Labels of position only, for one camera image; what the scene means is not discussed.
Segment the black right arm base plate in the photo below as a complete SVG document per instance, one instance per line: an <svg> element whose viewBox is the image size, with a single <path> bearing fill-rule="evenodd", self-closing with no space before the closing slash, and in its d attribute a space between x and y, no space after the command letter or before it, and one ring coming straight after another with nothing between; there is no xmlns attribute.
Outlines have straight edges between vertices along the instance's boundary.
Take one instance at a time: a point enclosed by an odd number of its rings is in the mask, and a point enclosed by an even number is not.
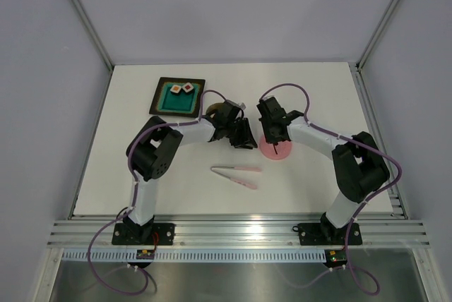
<svg viewBox="0 0 452 302"><path fill-rule="evenodd" d="M348 225L341 229L324 226L320 222L299 223L292 230L298 233L301 246L344 246ZM363 244L359 224L353 223L347 238L349 246Z"/></svg>

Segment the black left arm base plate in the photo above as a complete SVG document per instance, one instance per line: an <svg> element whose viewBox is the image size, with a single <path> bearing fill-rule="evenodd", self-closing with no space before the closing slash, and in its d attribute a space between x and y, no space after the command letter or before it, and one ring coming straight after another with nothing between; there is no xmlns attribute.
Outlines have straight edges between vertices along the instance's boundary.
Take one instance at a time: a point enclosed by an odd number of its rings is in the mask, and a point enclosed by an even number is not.
<svg viewBox="0 0 452 302"><path fill-rule="evenodd" d="M118 223L114 226L112 245L115 246L172 246L175 225L154 222L143 226Z"/></svg>

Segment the pink lunch box lid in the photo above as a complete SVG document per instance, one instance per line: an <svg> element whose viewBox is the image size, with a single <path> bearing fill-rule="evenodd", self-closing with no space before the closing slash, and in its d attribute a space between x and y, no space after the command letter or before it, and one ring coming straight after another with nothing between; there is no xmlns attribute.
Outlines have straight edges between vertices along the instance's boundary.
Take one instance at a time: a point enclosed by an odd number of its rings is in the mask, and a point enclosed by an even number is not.
<svg viewBox="0 0 452 302"><path fill-rule="evenodd" d="M270 160L280 161L289 157L292 151L292 142L283 141L277 144L267 143L264 136L261 136L258 148L262 155Z"/></svg>

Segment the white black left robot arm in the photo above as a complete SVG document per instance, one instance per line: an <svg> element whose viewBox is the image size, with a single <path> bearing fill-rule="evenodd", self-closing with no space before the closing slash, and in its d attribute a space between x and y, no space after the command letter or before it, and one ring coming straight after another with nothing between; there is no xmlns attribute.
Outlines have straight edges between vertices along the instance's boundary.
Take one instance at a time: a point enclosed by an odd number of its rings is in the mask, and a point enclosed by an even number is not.
<svg viewBox="0 0 452 302"><path fill-rule="evenodd" d="M223 138L234 148L257 148L243 109L229 100L195 121L167 123L152 116L146 122L126 149L133 195L122 223L135 243L147 243L153 235L157 183L168 171L179 147Z"/></svg>

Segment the steel tongs with pink tips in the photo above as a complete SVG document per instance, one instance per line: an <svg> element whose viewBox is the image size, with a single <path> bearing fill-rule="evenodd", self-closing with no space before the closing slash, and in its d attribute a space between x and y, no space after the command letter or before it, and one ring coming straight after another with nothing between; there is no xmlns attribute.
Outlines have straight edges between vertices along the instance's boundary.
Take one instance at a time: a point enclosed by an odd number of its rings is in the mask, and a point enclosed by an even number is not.
<svg viewBox="0 0 452 302"><path fill-rule="evenodd" d="M232 167L232 166L212 166L210 171L218 176L227 179L228 181L234 182L240 186L245 188L256 190L258 186L249 181L245 181L240 176L236 176L235 174L226 174L225 171L228 172L253 172L253 173L261 173L262 169L259 167Z"/></svg>

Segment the round steel lunch box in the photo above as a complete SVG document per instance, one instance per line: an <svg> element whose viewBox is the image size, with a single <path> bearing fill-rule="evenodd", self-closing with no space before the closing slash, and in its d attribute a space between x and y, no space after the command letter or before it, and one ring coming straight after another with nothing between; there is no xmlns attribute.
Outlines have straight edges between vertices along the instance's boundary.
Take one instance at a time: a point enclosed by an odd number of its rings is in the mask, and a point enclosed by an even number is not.
<svg viewBox="0 0 452 302"><path fill-rule="evenodd" d="M214 119L217 117L221 117L223 115L223 109L225 108L225 103L215 103L210 105L206 109L206 116Z"/></svg>

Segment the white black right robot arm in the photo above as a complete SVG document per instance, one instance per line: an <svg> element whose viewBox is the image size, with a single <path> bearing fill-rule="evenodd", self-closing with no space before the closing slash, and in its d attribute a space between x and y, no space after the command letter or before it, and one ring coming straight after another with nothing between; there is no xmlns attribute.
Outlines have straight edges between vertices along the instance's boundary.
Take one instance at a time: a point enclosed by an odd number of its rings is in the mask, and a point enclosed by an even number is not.
<svg viewBox="0 0 452 302"><path fill-rule="evenodd" d="M322 214L319 229L325 241L338 242L359 204L389 179L388 167L374 138L367 132L350 137L328 133L308 121L304 113L285 111L275 97L260 99L257 109L267 143L300 143L333 162L339 194Z"/></svg>

